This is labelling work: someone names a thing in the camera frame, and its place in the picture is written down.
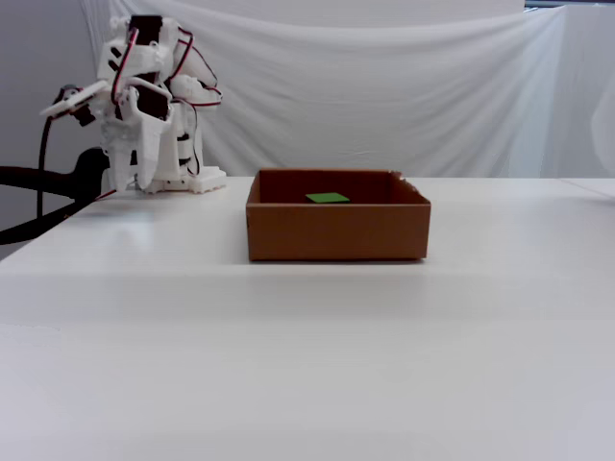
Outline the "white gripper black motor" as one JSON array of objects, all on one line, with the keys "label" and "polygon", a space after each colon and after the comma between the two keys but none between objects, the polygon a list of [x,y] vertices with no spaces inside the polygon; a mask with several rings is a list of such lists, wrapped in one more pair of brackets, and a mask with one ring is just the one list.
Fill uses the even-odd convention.
[{"label": "white gripper black motor", "polygon": [[162,137],[172,126],[171,96],[161,87],[131,85],[119,103],[109,103],[102,121],[102,147],[110,159],[111,185],[124,191],[131,178],[132,151],[136,149],[137,183],[146,189],[159,162]]}]

